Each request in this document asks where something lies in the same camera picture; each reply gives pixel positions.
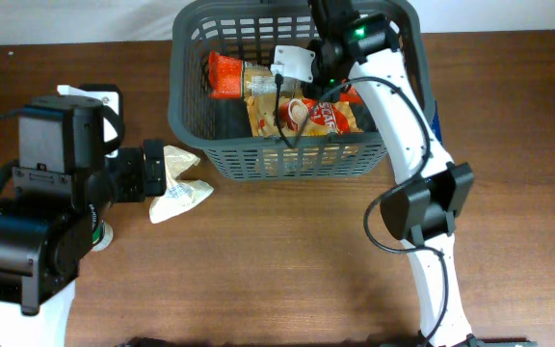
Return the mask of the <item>beige food pouch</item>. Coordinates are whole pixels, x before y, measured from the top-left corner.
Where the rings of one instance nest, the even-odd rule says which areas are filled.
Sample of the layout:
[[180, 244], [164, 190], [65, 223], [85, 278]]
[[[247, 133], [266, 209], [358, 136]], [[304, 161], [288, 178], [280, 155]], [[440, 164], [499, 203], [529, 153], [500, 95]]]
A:
[[179, 176], [200, 163], [195, 154], [174, 146], [164, 146], [167, 188], [153, 199], [149, 219], [159, 224], [181, 215], [208, 199], [214, 188], [203, 180], [182, 180]]

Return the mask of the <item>orange ended biscuit packet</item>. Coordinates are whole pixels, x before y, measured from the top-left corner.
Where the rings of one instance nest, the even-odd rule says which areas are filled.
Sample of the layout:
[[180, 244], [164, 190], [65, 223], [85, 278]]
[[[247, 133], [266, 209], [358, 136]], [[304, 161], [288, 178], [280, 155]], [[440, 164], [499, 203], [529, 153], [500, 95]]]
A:
[[275, 94], [276, 77], [267, 68], [212, 51], [208, 59], [210, 97], [245, 99]]

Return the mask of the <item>orange coffee sachet bag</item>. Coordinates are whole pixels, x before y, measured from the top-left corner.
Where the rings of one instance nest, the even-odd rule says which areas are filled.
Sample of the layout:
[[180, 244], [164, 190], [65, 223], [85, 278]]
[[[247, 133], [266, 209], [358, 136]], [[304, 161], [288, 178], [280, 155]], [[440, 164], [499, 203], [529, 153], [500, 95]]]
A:
[[323, 102], [313, 99], [281, 97], [278, 108], [274, 94], [245, 99], [254, 137], [295, 137], [302, 129], [304, 137], [359, 133], [355, 114], [349, 102]]

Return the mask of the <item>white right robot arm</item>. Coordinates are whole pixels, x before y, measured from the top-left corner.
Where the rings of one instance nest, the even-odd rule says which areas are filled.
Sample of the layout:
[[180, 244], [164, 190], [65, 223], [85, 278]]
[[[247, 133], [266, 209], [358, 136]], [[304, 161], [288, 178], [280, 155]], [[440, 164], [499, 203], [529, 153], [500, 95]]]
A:
[[379, 131], [395, 186], [366, 208], [408, 257], [420, 307], [422, 346], [478, 343], [461, 300], [454, 260], [456, 220], [473, 185], [466, 163], [456, 164], [427, 119], [433, 95], [418, 16], [406, 1], [384, 1], [362, 16], [350, 1], [308, 4], [318, 36], [310, 46], [311, 88], [319, 103], [357, 91]]

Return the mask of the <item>green lidded jar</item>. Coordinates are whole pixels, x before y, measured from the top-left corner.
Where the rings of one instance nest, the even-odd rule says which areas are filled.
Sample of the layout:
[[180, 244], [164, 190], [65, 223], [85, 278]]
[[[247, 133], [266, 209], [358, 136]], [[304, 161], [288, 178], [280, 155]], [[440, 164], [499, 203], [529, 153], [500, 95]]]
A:
[[105, 250], [111, 244], [113, 238], [112, 227], [106, 221], [102, 221], [92, 235], [92, 252]]

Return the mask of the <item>blue tissue multipack box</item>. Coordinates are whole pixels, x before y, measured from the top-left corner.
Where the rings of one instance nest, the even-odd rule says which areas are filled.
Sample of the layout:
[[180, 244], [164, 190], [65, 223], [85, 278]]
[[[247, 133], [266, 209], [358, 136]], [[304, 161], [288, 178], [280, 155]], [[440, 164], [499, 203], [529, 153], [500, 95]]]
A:
[[435, 102], [435, 112], [434, 112], [434, 116], [432, 118], [432, 122], [431, 122], [431, 129], [433, 130], [436, 139], [439, 141], [439, 143], [442, 145], [442, 134], [441, 134], [441, 126], [440, 126], [440, 119], [439, 119], [439, 114], [438, 114], [438, 107], [437, 107], [437, 102]]

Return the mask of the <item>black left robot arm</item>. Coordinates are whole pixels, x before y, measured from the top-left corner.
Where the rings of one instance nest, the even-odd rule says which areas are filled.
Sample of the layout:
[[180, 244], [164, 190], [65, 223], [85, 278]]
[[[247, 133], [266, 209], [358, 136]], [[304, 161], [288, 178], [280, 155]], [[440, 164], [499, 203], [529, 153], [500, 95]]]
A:
[[116, 203], [167, 190], [164, 144], [123, 147], [102, 101], [45, 95], [17, 110], [19, 157], [0, 169], [0, 302], [34, 316], [79, 275]]

